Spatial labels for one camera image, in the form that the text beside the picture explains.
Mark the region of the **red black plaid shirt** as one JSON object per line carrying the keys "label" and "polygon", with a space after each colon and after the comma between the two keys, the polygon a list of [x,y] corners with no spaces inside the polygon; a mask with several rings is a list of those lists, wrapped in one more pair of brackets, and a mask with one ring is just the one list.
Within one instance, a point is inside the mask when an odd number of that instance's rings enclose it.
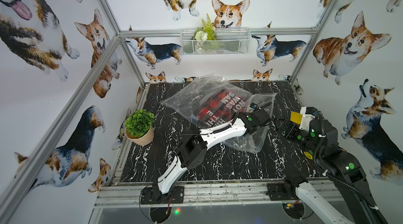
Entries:
{"label": "red black plaid shirt", "polygon": [[249,98],[249,94],[240,94],[229,89],[218,90],[203,99],[198,106],[197,122],[200,127],[212,128],[231,121],[237,113],[245,109]]}

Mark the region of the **clear plastic vacuum bag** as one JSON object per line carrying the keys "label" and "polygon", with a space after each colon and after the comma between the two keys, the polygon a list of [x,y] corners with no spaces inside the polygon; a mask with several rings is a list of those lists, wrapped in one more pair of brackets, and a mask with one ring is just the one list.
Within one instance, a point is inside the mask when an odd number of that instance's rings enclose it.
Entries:
{"label": "clear plastic vacuum bag", "polygon": [[231,123],[243,115],[258,126],[244,137],[231,137],[224,144],[238,151],[259,153],[268,134],[275,93],[252,94],[219,76],[195,78],[162,104],[179,113],[199,129]]}

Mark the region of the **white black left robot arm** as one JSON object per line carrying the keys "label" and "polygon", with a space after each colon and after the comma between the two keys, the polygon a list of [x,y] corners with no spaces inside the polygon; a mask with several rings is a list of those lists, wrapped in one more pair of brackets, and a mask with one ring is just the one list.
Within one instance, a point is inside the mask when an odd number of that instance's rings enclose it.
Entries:
{"label": "white black left robot arm", "polygon": [[266,127],[271,121],[271,114],[265,108],[272,104],[273,102],[269,101],[259,107],[252,103],[250,106],[253,109],[252,112],[237,113],[227,123],[209,129],[200,129],[197,134],[191,134],[182,139],[171,165],[153,182],[154,199],[160,201],[162,196],[169,195],[183,174],[200,165],[207,151],[213,146],[235,137],[251,136]]}

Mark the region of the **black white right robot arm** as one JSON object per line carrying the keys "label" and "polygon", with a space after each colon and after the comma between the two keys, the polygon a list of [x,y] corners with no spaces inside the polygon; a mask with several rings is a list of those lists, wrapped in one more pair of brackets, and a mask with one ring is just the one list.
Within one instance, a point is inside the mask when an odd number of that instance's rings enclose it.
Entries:
{"label": "black white right robot arm", "polygon": [[353,219],[343,217],[300,175],[286,177],[290,198],[302,200],[327,224],[385,224],[360,162],[339,146],[338,130],[314,107],[303,107],[298,114],[299,123],[274,119],[279,139],[294,142],[308,155],[317,173],[333,182]]}

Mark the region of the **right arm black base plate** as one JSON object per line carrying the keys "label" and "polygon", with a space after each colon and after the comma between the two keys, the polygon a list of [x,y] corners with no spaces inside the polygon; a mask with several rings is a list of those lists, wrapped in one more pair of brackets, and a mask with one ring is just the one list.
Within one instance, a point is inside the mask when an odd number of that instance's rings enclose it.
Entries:
{"label": "right arm black base plate", "polygon": [[296,201],[299,199],[296,195],[296,187],[288,181],[283,183],[268,183],[266,195],[272,201]]}

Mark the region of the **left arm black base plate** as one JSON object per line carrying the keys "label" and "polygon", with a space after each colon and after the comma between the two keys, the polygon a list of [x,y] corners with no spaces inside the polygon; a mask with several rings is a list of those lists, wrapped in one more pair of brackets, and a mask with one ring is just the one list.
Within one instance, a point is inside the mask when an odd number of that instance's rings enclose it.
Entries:
{"label": "left arm black base plate", "polygon": [[175,186],[167,194],[161,194],[157,187],[146,187],[140,194],[141,205],[182,204],[184,201],[184,186]]}

